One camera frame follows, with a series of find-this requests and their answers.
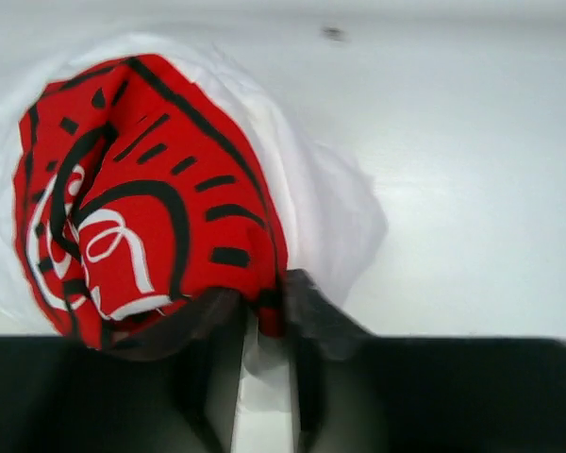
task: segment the folded fabric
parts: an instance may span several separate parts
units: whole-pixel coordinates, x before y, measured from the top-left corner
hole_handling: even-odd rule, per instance
[[[352,155],[216,51],[131,34],[1,77],[0,309],[34,331],[104,348],[225,287],[276,336],[282,273],[340,304],[384,226]]]

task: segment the red fabric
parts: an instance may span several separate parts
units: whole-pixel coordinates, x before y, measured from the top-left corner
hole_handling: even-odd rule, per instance
[[[164,58],[107,61],[48,85],[20,132],[16,251],[62,334],[107,347],[114,331],[134,333],[208,287],[258,300],[285,272],[250,143]],[[265,313],[262,331],[280,334]]]

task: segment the white cloth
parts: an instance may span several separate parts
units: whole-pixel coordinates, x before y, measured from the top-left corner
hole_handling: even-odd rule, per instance
[[[243,130],[285,232],[288,268],[308,270],[325,295],[341,304],[375,257],[385,230],[380,205],[353,156],[311,141],[249,75],[214,48],[132,33],[44,56],[0,75],[0,309],[34,331],[52,331],[12,246],[11,180],[22,154],[21,116],[48,82],[106,59],[142,53],[169,60]]]

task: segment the white background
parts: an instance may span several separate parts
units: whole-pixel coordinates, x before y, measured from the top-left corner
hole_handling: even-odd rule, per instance
[[[0,0],[0,68],[130,27],[213,41],[357,153],[390,224],[346,305],[366,327],[566,339],[566,0]],[[287,451],[252,423],[238,451]]]

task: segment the red and black design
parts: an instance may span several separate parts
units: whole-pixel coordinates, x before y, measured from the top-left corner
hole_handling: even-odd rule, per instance
[[[104,348],[210,287],[271,300],[287,248],[256,155],[166,59],[52,83],[20,131],[15,246],[59,332]],[[279,307],[255,309],[280,334]]]

